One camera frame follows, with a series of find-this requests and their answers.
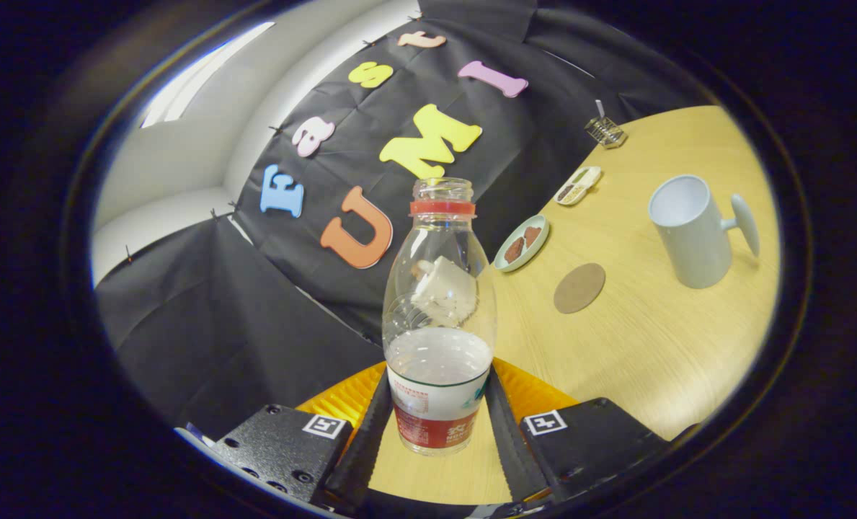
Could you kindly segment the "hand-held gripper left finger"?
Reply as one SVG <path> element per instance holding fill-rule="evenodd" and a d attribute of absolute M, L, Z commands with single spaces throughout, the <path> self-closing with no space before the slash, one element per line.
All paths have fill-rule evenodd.
<path fill-rule="evenodd" d="M 353 515 L 365 506 L 391 414 L 386 363 L 297 407 L 268 404 L 220 439 L 195 426 L 177 434 L 214 469 L 258 493 L 247 515 Z"/>

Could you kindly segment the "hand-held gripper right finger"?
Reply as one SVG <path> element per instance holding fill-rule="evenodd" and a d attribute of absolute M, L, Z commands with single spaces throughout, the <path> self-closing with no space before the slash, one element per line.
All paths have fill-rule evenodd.
<path fill-rule="evenodd" d="M 665 439 L 610 399 L 577 401 L 499 358 L 485 401 L 508 490 L 521 505 L 618 502 L 693 431 Z"/>

